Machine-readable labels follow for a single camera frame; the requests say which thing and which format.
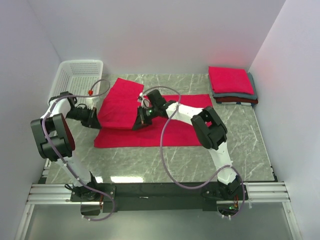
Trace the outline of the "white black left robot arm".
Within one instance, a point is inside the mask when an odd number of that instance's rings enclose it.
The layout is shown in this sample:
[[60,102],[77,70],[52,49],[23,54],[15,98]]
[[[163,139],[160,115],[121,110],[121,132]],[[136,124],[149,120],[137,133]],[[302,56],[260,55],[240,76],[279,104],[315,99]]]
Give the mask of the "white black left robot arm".
[[86,103],[78,103],[75,95],[62,92],[51,97],[45,114],[30,123],[40,156],[61,166],[72,180],[72,185],[66,184],[65,188],[83,201],[98,200],[100,188],[74,153],[76,144],[66,119],[79,121],[87,128],[101,129],[95,101],[90,97]]

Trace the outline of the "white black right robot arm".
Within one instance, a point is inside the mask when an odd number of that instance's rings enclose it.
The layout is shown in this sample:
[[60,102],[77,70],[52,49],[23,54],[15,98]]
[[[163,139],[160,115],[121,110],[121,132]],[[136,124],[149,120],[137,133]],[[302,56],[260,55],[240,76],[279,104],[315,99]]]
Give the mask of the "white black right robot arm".
[[179,187],[187,190],[201,189],[210,179],[198,186],[186,186],[176,181],[171,175],[164,159],[163,141],[165,130],[171,120],[180,121],[193,127],[200,144],[208,150],[216,167],[216,172],[211,179],[217,177],[220,185],[219,193],[222,198],[230,200],[237,194],[237,189],[242,188],[242,200],[245,201],[246,190],[239,172],[233,167],[227,145],[227,127],[211,106],[196,108],[181,104],[181,95],[178,101],[166,101],[159,90],[152,87],[139,94],[138,101],[141,106],[137,108],[137,117],[132,127],[138,130],[152,124],[157,117],[166,119],[160,135],[160,157],[165,172],[169,178]]

